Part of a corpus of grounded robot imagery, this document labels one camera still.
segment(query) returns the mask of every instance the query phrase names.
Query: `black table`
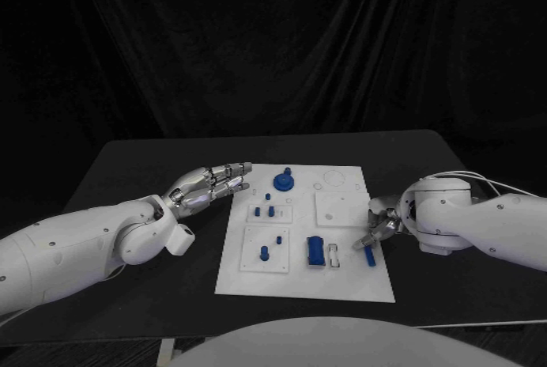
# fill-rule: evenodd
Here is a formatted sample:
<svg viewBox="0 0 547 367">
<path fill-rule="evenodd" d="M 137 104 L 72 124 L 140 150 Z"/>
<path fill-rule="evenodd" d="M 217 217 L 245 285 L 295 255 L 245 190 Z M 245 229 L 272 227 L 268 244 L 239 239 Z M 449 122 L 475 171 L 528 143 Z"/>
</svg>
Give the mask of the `black table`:
<svg viewBox="0 0 547 367">
<path fill-rule="evenodd" d="M 109 142 L 65 212 L 163 194 L 201 165 L 358 165 L 370 196 L 400 194 L 419 177 L 462 169 L 432 131 Z M 304 316 L 351 316 L 409 326 L 547 319 L 547 276 L 476 248 L 443 257 L 410 236 L 383 242 L 396 303 L 214 295 L 232 198 L 186 224 L 197 240 L 183 257 L 164 250 L 111 281 L 29 311 L 0 328 L 0 344 L 173 338 L 226 333 Z"/>
</svg>

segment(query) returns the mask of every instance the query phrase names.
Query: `robotic hand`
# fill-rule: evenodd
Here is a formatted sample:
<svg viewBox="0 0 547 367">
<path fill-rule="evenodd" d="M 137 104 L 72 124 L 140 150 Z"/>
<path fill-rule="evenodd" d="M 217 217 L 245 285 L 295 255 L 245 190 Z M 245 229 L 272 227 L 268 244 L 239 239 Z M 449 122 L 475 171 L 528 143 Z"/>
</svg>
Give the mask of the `robotic hand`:
<svg viewBox="0 0 547 367">
<path fill-rule="evenodd" d="M 199 168 L 160 197 L 150 195 L 47 218 L 0 240 L 0 315 L 59 300 L 141 264 L 165 247 L 181 256 L 194 241 L 177 220 L 249 188 L 252 164 Z"/>
<path fill-rule="evenodd" d="M 463 180 L 429 176 L 402 196 L 370 200 L 368 234 L 353 247 L 374 247 L 406 233 L 423 252 L 449 255 L 475 246 L 486 255 L 547 271 L 547 199 L 522 193 L 481 201 Z"/>
</svg>

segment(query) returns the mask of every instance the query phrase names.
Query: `robotic arm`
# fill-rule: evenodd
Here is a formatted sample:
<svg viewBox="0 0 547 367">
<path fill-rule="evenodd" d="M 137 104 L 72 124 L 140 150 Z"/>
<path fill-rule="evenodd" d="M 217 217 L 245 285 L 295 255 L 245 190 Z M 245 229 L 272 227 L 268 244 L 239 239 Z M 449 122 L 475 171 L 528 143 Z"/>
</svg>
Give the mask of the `robotic arm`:
<svg viewBox="0 0 547 367">
<path fill-rule="evenodd" d="M 429 177 L 400 198 L 373 199 L 368 208 L 370 232 L 354 248 L 409 233 L 423 252 L 449 255 L 475 246 L 486 255 L 547 271 L 547 199 L 508 194 L 479 202 L 463 180 Z"/>
<path fill-rule="evenodd" d="M 165 247 L 181 256 L 194 241 L 178 220 L 249 188 L 252 164 L 199 168 L 160 197 L 150 195 L 47 218 L 0 240 L 0 315 L 59 300 L 141 264 Z"/>
</svg>

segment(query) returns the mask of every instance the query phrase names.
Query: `cable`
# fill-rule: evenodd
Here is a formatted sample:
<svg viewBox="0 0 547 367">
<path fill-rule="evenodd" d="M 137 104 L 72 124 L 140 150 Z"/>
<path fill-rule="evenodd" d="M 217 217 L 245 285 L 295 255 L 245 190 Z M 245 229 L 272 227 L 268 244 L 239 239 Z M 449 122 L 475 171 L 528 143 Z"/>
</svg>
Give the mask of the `cable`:
<svg viewBox="0 0 547 367">
<path fill-rule="evenodd" d="M 507 189 L 511 189 L 514 191 L 518 191 L 520 193 L 522 193 L 524 195 L 531 195 L 533 197 L 538 197 L 537 195 L 533 195 L 531 193 L 528 193 L 527 191 L 522 191 L 521 189 L 517 189 L 515 187 L 512 187 L 511 185 L 505 185 L 504 183 L 498 183 L 497 181 L 494 180 L 489 180 L 486 179 L 485 177 L 478 177 L 478 176 L 474 176 L 471 174 L 462 174 L 462 173 L 453 173 L 453 172 L 442 172 L 442 173 L 436 173 L 433 175 L 429 175 L 427 177 L 436 177 L 436 176 L 462 176 L 462 177 L 469 177 L 472 179 L 476 179 L 476 180 L 482 180 L 482 181 L 486 181 L 495 185 L 499 185 L 501 187 L 505 187 Z"/>
<path fill-rule="evenodd" d="M 495 189 L 495 187 L 494 187 L 492 183 L 489 182 L 489 180 L 488 180 L 482 175 L 479 175 L 476 172 L 469 172 L 469 171 L 449 171 L 449 172 L 440 172 L 440 173 L 436 173 L 436 174 L 432 175 L 432 176 L 445 176 L 445 175 L 451 175 L 452 173 L 465 173 L 465 174 L 468 174 L 468 175 L 474 175 L 474 176 L 481 177 L 481 178 L 486 181 L 486 184 L 488 184 L 489 187 L 492 188 L 492 191 L 494 191 L 498 195 L 501 195 L 501 193 L 499 193 L 498 190 Z"/>
<path fill-rule="evenodd" d="M 26 314 L 29 311 L 32 310 L 32 308 L 27 308 L 26 310 L 20 310 L 19 312 L 16 312 L 3 322 L 0 322 L 0 327 L 10 321 L 13 320 L 14 318 L 17 318 L 22 314 Z"/>
<path fill-rule="evenodd" d="M 101 282 L 106 282 L 108 280 L 112 280 L 114 278 L 117 278 L 118 275 L 124 272 L 125 266 L 127 266 L 127 264 L 122 265 L 122 268 L 119 269 L 117 274 L 114 276 L 111 276 L 109 278 L 105 278 L 104 280 L 101 280 Z"/>
</svg>

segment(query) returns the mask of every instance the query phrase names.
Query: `floor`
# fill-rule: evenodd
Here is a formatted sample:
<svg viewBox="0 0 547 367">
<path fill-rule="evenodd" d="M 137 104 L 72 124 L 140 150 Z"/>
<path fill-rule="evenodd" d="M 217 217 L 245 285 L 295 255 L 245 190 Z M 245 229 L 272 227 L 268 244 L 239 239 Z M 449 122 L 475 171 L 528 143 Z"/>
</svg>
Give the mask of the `floor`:
<svg viewBox="0 0 547 367">
<path fill-rule="evenodd" d="M 453 327 L 432 330 L 501 355 L 525 367 L 547 365 L 547 324 L 511 327 Z M 186 351 L 203 339 L 177 339 Z M 0 367 L 154 367 L 161 340 L 91 342 L 0 348 Z"/>
</svg>

